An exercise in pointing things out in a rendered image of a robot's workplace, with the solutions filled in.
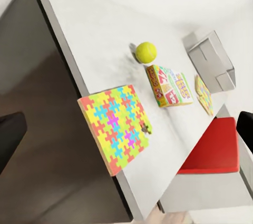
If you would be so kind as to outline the tennis ball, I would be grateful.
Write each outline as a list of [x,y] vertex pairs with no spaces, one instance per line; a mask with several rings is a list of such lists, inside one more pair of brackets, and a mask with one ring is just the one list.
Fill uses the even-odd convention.
[[151,42],[141,43],[135,50],[136,58],[143,64],[151,63],[157,55],[157,49]]

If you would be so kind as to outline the board game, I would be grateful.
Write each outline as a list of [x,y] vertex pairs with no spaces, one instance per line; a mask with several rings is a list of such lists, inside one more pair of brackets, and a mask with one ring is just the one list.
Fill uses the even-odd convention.
[[155,64],[146,71],[160,108],[194,103],[183,72]]

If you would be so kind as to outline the jigsaw puzzle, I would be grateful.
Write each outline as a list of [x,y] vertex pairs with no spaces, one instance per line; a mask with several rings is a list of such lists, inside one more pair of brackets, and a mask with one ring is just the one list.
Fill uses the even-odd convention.
[[207,87],[204,85],[199,75],[196,75],[197,91],[201,95],[200,102],[206,108],[210,116],[213,118],[212,99]]
[[133,85],[77,101],[111,177],[149,146],[140,129],[152,134],[153,127]]

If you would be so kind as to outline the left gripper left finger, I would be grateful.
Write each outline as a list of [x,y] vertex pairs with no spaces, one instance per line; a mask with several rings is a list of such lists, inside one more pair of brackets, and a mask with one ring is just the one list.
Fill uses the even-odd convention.
[[0,173],[27,132],[25,115],[22,111],[0,117]]

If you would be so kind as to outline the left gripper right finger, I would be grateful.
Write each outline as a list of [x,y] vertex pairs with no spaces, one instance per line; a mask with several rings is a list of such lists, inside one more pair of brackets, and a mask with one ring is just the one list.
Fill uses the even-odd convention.
[[253,113],[241,111],[236,129],[253,154]]

